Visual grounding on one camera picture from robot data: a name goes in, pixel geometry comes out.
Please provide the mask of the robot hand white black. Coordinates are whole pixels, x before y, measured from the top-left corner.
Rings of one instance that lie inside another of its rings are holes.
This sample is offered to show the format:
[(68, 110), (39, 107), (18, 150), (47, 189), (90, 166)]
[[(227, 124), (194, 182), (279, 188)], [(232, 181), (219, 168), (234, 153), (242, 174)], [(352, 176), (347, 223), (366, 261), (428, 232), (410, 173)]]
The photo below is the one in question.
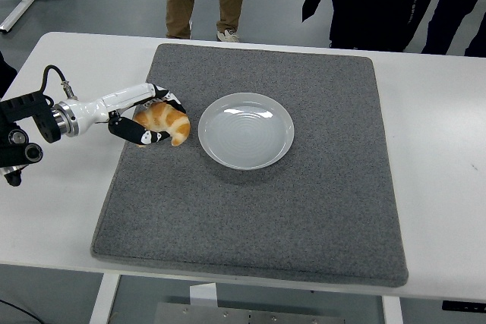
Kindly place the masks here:
[(189, 137), (191, 123), (176, 96), (151, 83), (111, 93), (92, 102), (65, 102), (68, 136), (86, 132), (91, 125), (107, 123), (110, 133), (140, 146), (166, 138), (173, 146)]

